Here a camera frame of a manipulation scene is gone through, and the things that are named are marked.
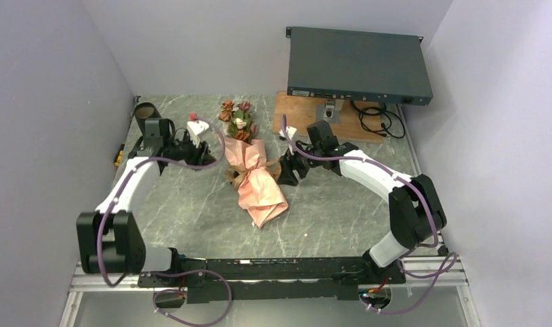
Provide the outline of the brown ribbon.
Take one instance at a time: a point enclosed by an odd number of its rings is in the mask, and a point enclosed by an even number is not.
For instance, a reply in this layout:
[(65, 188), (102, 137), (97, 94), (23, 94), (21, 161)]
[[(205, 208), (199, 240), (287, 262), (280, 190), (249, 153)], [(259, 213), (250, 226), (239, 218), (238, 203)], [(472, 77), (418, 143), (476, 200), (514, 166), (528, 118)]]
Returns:
[(254, 168), (246, 168), (245, 166), (242, 166), (242, 165), (239, 165), (239, 166), (231, 165), (225, 171), (225, 175), (229, 183), (234, 187), (234, 189), (238, 190), (241, 184), (243, 183), (243, 181), (245, 180), (246, 176), (249, 174), (249, 172), (257, 169), (266, 170), (275, 181), (277, 181), (278, 178), (281, 176), (281, 170), (282, 170), (279, 160), (271, 160), (263, 164), (258, 164)]

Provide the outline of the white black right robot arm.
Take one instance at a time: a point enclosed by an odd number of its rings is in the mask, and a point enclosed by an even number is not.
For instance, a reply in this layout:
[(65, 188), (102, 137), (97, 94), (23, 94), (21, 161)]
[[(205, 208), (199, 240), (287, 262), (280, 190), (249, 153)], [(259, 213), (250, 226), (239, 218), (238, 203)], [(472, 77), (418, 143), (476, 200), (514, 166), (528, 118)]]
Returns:
[(322, 167), (348, 178), (379, 196), (389, 207), (389, 230), (366, 253), (363, 275), (378, 283), (389, 266), (418, 247), (436, 247), (446, 216), (433, 181), (424, 174), (410, 176), (372, 159), (357, 146), (340, 144), (326, 121), (308, 128), (310, 143), (301, 148), (295, 129), (281, 118), (279, 134), (289, 146), (284, 156), (289, 168), (303, 178), (311, 168)]

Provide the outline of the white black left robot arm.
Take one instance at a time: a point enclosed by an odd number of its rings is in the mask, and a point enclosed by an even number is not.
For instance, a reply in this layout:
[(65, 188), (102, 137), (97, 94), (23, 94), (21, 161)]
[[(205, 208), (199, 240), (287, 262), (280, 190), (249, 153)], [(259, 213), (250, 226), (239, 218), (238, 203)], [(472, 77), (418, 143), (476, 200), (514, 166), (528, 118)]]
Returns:
[(128, 154), (124, 171), (106, 199), (76, 220), (82, 269), (87, 274), (139, 274), (156, 271), (167, 286), (176, 285), (183, 267), (171, 248), (149, 248), (135, 220), (145, 198), (165, 167), (173, 164), (192, 170), (217, 164), (202, 135), (212, 130), (209, 121), (187, 122), (181, 138), (170, 119), (139, 120), (141, 136)]

